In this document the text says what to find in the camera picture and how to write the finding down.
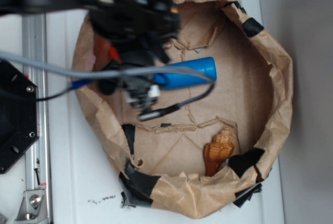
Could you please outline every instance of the crumpled paper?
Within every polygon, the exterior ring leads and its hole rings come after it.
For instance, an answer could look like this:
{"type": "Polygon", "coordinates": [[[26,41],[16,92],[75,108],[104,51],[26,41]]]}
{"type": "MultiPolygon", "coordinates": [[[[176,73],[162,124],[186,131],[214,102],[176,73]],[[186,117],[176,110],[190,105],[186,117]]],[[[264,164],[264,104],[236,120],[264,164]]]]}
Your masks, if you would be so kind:
{"type": "MultiPolygon", "coordinates": [[[[172,62],[213,57],[216,89],[208,97],[164,117],[140,123],[138,112],[121,91],[101,95],[94,85],[76,94],[82,111],[116,173],[126,160],[142,173],[159,175],[152,207],[202,218],[235,200],[235,193],[265,179],[286,141],[292,116],[292,60],[279,43],[261,31],[247,37],[242,26],[250,17],[236,0],[174,0],[182,16],[177,40],[165,45],[172,62]],[[200,53],[194,51],[203,48],[200,53]],[[158,127],[163,123],[168,127],[158,127]],[[134,156],[122,124],[136,125],[134,156]],[[234,154],[252,147],[265,151],[241,178],[227,165],[204,176],[203,148],[220,130],[232,129],[234,154]]],[[[76,45],[73,69],[100,70],[110,43],[94,34],[86,18],[76,45]]],[[[207,85],[162,91],[156,108],[202,93],[207,85]]]]}

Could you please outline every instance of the conch shell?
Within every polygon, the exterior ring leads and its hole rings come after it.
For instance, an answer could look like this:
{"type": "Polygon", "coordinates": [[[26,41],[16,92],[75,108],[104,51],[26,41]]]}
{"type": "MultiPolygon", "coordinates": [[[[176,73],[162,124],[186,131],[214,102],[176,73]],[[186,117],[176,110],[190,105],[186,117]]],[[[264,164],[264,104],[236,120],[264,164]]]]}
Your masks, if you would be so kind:
{"type": "Polygon", "coordinates": [[[232,138],[230,128],[225,127],[221,133],[214,136],[213,142],[206,144],[203,150],[205,176],[214,176],[222,163],[232,155],[235,147],[232,138]]]}

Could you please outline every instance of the wire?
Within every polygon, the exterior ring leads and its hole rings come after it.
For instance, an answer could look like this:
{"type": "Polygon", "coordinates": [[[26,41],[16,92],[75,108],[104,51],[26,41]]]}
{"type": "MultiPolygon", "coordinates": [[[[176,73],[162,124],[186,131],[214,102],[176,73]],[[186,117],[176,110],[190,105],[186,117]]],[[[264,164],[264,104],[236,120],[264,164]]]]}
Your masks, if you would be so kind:
{"type": "Polygon", "coordinates": [[[45,97],[45,98],[28,98],[28,97],[23,97],[23,96],[18,96],[12,93],[7,92],[6,90],[3,90],[2,88],[0,88],[0,95],[6,98],[11,98],[13,100],[17,100],[17,101],[27,101],[27,102],[42,102],[42,101],[47,101],[47,100],[51,100],[57,97],[62,96],[63,94],[71,91],[71,88],[67,88],[65,90],[63,90],[60,93],[57,93],[53,96],[49,96],[49,97],[45,97]]]}
{"type": "Polygon", "coordinates": [[[0,52],[0,59],[29,65],[38,69],[42,69],[48,72],[72,78],[100,80],[104,78],[140,76],[140,75],[154,74],[154,73],[176,73],[176,74],[186,74],[186,75],[200,77],[209,83],[214,83],[214,80],[211,77],[188,67],[140,67],[140,68],[125,69],[120,71],[112,70],[112,71],[99,71],[99,72],[85,72],[85,71],[75,71],[75,70],[60,68],[55,65],[31,60],[14,54],[7,54],[5,52],[0,52]]]}
{"type": "MultiPolygon", "coordinates": [[[[0,52],[0,59],[5,59],[8,61],[22,63],[25,65],[29,65],[29,66],[32,66],[32,67],[35,67],[38,69],[60,74],[63,76],[82,78],[85,81],[90,81],[90,82],[92,80],[102,80],[102,79],[106,79],[106,78],[108,78],[108,79],[120,78],[123,76],[141,76],[141,75],[155,74],[155,73],[176,73],[176,74],[185,74],[185,75],[200,77],[211,84],[211,86],[207,89],[207,91],[199,96],[187,99],[181,103],[174,104],[174,105],[164,108],[164,109],[151,111],[150,113],[142,113],[139,116],[139,119],[141,121],[145,121],[145,120],[149,120],[149,119],[153,119],[156,117],[160,117],[160,116],[169,114],[171,112],[178,110],[182,106],[185,106],[189,103],[198,101],[198,100],[206,97],[208,94],[210,94],[210,92],[213,90],[214,85],[215,85],[215,81],[211,77],[209,77],[208,75],[206,75],[202,72],[193,70],[188,67],[168,67],[168,66],[166,66],[166,67],[139,67],[139,68],[124,69],[124,70],[85,72],[85,71],[75,71],[75,70],[60,68],[55,65],[50,65],[47,63],[31,60],[31,59],[24,58],[24,57],[14,55],[14,54],[7,54],[5,52],[0,52]]],[[[44,101],[44,100],[49,100],[52,98],[59,97],[72,89],[76,89],[76,88],[70,87],[54,96],[51,96],[48,98],[36,99],[36,101],[44,101]]]]}
{"type": "Polygon", "coordinates": [[[0,88],[0,96],[6,97],[6,98],[11,98],[13,100],[17,100],[17,101],[27,101],[27,102],[42,102],[42,101],[47,101],[47,100],[51,100],[57,97],[60,97],[64,94],[66,94],[67,92],[71,91],[71,90],[76,90],[84,85],[90,84],[92,81],[91,80],[77,80],[77,81],[73,81],[71,83],[71,86],[69,86],[68,88],[66,88],[65,90],[49,96],[49,97],[45,97],[45,98],[28,98],[28,97],[23,97],[23,96],[19,96],[19,95],[15,95],[12,93],[9,93],[8,91],[0,88]]]}

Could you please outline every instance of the gray cable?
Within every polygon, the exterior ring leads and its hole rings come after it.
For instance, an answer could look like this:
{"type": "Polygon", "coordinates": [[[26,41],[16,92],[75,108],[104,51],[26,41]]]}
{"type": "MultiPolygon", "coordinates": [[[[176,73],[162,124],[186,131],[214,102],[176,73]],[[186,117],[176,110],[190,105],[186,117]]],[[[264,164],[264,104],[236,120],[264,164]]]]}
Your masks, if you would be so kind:
{"type": "Polygon", "coordinates": [[[214,80],[211,77],[188,67],[140,67],[140,68],[121,70],[121,71],[85,72],[85,71],[75,71],[66,68],[60,68],[55,65],[31,60],[22,56],[8,54],[0,51],[0,60],[1,59],[25,64],[31,67],[35,67],[38,69],[42,69],[63,76],[68,76],[73,78],[85,78],[89,80],[100,80],[100,79],[116,78],[123,76],[141,76],[154,73],[177,73],[177,74],[186,74],[186,75],[200,77],[209,83],[214,83],[214,80]]]}

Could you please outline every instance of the blue plastic bottle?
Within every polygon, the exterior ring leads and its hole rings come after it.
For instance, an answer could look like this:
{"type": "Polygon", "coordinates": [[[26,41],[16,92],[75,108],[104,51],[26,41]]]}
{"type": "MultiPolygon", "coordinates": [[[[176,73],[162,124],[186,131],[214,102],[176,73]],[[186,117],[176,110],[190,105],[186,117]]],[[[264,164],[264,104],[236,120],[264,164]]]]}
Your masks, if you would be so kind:
{"type": "MultiPolygon", "coordinates": [[[[216,81],[216,67],[212,57],[201,58],[196,60],[184,61],[175,64],[168,64],[168,67],[189,67],[199,72],[205,73],[216,81]]],[[[194,85],[206,84],[207,81],[191,76],[175,73],[159,73],[154,75],[155,83],[159,85],[161,89],[178,89],[183,87],[189,87],[194,85]]]]}

